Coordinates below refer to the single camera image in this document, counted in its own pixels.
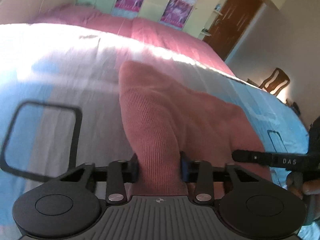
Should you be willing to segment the pink knit garment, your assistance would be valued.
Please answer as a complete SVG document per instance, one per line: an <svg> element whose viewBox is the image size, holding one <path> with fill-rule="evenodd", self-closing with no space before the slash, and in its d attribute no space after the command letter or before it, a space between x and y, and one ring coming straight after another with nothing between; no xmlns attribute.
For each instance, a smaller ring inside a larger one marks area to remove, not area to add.
<svg viewBox="0 0 320 240"><path fill-rule="evenodd" d="M263 143L241 107L191 90L152 66L127 61L119 70L126 137L139 161L134 195L189 196L180 154L224 167L235 150L262 152Z"/></svg>

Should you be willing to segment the wooden chair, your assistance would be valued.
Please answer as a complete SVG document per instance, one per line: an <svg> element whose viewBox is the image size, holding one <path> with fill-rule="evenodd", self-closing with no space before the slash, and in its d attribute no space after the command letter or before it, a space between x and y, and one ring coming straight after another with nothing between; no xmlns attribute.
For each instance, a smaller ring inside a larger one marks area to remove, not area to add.
<svg viewBox="0 0 320 240"><path fill-rule="evenodd" d="M290 82L291 80L288 75L280 68L276 68L260 85L256 84L251 79L247 79L247 83L250 85L258 87L274 96L278 96Z"/></svg>

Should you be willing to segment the patterned blue pink bedsheet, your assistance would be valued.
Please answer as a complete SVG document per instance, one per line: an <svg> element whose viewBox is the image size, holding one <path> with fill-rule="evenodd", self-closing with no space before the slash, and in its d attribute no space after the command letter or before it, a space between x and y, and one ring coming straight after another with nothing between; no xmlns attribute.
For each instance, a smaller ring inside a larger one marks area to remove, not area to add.
<svg viewBox="0 0 320 240"><path fill-rule="evenodd" d="M57 177L68 169L75 110L82 112L73 166L107 166L133 151L121 122L119 67L144 62L184 86L240 106L266 150L305 153L308 132L276 97L198 61L137 40L71 25L1 25L1 148L17 170ZM41 185L1 170L1 239L21 237L15 200ZM100 228L71 239L249 239L186 198L135 197Z"/></svg>

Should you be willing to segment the brown wooden door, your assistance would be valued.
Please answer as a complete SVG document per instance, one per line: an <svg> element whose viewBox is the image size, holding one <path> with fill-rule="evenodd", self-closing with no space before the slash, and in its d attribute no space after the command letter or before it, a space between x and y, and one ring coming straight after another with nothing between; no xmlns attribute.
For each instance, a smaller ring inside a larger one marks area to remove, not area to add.
<svg viewBox="0 0 320 240"><path fill-rule="evenodd" d="M204 38L222 60L237 44L262 5L262 0L226 0Z"/></svg>

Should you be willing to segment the lower right purple poster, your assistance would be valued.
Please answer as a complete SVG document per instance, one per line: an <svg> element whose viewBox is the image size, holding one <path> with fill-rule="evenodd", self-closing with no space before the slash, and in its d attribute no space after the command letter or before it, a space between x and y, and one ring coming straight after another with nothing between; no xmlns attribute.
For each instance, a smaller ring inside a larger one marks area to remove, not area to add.
<svg viewBox="0 0 320 240"><path fill-rule="evenodd" d="M193 6L182 0L170 0L160 22L175 29L182 29Z"/></svg>

